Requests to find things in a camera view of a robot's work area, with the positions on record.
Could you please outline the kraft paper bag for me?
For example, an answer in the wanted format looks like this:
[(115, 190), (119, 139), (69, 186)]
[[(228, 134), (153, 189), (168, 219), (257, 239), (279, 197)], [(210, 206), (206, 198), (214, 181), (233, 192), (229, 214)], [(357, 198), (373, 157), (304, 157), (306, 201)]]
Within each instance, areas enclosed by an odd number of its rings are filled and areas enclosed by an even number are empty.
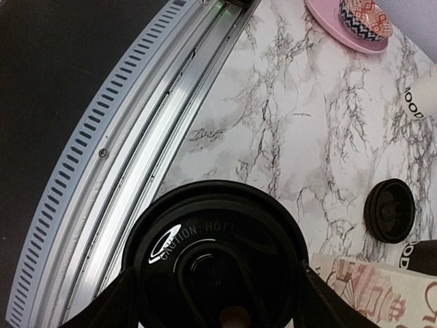
[(379, 327), (435, 327), (436, 277), (324, 254), (310, 267), (352, 308)]

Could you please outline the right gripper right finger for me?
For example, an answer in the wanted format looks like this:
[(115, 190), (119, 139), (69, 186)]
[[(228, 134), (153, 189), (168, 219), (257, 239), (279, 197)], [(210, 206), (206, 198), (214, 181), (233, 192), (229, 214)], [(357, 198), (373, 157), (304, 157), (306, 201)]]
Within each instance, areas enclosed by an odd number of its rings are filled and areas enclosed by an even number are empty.
[(348, 305), (306, 262), (299, 264), (295, 327), (375, 327)]

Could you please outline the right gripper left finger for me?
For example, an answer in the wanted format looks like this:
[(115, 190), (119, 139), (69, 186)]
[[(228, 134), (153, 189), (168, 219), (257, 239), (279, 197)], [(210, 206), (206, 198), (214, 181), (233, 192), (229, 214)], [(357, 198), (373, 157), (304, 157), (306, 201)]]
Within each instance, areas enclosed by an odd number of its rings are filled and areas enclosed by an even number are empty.
[(138, 327), (137, 284), (132, 267), (124, 269), (84, 310), (64, 328)]

